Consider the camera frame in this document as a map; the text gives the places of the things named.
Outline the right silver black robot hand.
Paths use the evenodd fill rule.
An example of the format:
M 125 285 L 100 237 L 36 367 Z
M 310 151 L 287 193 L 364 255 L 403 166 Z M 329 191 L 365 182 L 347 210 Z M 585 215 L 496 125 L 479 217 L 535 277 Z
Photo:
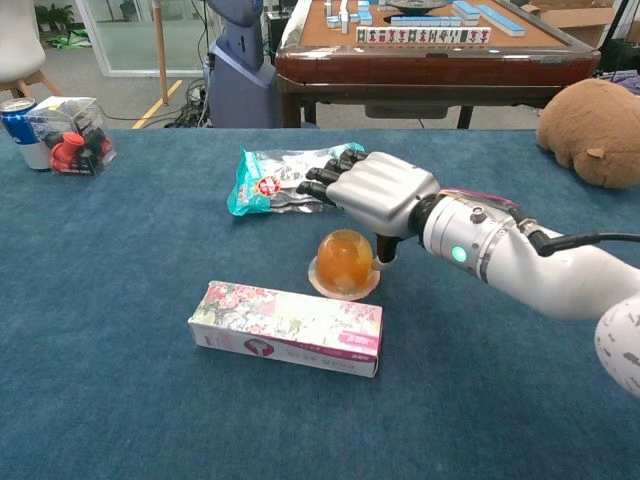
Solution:
M 439 191 L 435 176 L 423 168 L 384 152 L 353 149 L 322 168 L 311 168 L 296 188 L 343 210 L 376 234 L 376 270 L 395 261 L 401 241 L 420 234 L 411 225 L 414 211 Z

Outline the orange jelly cup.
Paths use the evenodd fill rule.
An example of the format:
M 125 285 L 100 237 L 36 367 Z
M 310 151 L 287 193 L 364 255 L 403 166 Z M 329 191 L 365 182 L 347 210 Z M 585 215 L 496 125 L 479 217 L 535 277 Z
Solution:
M 336 230 L 320 243 L 308 267 L 311 285 L 332 299 L 364 299 L 379 284 L 380 272 L 373 268 L 370 242 L 351 229 Z

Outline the floral pink toothpaste box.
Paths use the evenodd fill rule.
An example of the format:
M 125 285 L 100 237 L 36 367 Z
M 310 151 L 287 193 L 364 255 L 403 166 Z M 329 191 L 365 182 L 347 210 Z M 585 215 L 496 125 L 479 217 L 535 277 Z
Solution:
M 224 281 L 188 319 L 201 347 L 373 378 L 382 308 Z

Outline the grey ceramic bowl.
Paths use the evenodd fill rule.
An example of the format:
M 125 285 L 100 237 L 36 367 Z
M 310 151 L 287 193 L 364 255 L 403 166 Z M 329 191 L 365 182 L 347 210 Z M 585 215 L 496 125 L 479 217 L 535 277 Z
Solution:
M 386 4 L 405 15 L 426 15 L 431 10 L 444 7 L 447 0 L 386 0 Z

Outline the cardboard box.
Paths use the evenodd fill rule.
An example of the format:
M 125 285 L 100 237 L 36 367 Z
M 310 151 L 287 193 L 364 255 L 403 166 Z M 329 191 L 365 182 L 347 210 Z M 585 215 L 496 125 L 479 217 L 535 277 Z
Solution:
M 523 9 L 568 35 L 598 48 L 614 19 L 614 0 L 528 0 Z

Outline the clear box with red toy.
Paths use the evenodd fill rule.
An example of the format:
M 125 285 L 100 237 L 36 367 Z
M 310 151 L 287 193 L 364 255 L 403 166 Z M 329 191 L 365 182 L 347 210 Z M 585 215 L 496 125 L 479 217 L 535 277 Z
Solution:
M 50 96 L 26 118 L 55 174 L 97 176 L 117 155 L 96 98 Z

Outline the teal clear snack bag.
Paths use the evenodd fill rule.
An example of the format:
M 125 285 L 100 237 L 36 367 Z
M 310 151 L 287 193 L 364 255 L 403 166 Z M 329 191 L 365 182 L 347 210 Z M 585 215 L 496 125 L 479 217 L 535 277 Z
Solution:
M 234 216 L 262 213 L 315 213 L 326 203 L 296 191 L 306 181 L 307 172 L 323 168 L 346 150 L 364 152 L 364 146 L 349 142 L 319 150 L 262 150 L 242 152 L 235 185 L 227 208 Z

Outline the brown mahjong table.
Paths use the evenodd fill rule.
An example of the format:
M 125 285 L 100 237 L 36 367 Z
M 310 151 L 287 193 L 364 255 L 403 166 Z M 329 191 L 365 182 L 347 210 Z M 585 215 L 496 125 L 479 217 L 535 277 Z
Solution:
M 323 0 L 298 0 L 276 53 L 283 124 L 301 125 L 303 104 L 459 106 L 459 127 L 476 106 L 544 107 L 587 79 L 599 51 L 508 0 L 484 4 L 521 25 L 511 37 L 492 28 L 485 44 L 360 43 L 356 26 L 331 29 Z

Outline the short blue mahjong tile row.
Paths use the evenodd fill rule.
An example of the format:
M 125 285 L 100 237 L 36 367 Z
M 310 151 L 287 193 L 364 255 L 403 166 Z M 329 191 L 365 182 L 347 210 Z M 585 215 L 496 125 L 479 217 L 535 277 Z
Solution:
M 392 26 L 402 27 L 460 27 L 462 19 L 456 16 L 391 16 L 389 22 Z

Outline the long blue mahjong tile row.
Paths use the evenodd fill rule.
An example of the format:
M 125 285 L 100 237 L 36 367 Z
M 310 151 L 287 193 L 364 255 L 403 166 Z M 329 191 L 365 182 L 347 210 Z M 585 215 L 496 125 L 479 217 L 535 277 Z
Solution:
M 512 37 L 522 37 L 525 35 L 526 29 L 524 27 L 500 14 L 491 7 L 487 5 L 477 5 L 476 8 L 480 12 L 480 16 L 482 18 L 507 35 Z

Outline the brown plush toy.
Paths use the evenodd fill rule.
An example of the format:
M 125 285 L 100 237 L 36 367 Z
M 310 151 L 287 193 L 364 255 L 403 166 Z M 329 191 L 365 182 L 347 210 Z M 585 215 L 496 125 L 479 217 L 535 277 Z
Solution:
M 542 109 L 538 145 L 584 182 L 640 186 L 640 97 L 608 81 L 572 84 Z

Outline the black bag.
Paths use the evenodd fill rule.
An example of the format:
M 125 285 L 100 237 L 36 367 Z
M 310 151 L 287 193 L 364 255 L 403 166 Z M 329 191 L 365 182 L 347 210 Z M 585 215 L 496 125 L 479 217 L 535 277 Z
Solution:
M 640 43 L 612 39 L 600 48 L 601 54 L 596 75 L 635 71 L 640 74 Z

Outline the blue soda can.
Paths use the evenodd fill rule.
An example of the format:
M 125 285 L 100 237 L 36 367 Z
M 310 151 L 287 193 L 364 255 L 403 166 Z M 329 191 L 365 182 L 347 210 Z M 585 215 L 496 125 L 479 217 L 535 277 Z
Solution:
M 49 150 L 36 137 L 27 113 L 36 106 L 31 97 L 12 98 L 0 103 L 0 121 L 18 149 L 26 164 L 33 170 L 49 170 Z

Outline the green potted plant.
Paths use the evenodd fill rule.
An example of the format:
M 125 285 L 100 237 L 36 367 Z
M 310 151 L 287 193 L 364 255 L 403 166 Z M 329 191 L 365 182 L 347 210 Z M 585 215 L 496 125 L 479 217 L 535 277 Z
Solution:
M 65 5 L 58 7 L 54 3 L 50 6 L 36 5 L 35 14 L 38 28 L 44 32 L 47 26 L 50 31 L 67 31 L 75 21 L 73 7 Z

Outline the white chair with wooden legs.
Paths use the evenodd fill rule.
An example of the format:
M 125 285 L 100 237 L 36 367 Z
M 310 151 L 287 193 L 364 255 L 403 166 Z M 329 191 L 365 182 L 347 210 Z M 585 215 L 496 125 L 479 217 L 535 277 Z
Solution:
M 29 86 L 43 84 L 53 95 L 62 91 L 41 70 L 46 60 L 33 0 L 0 0 L 0 92 L 32 97 Z

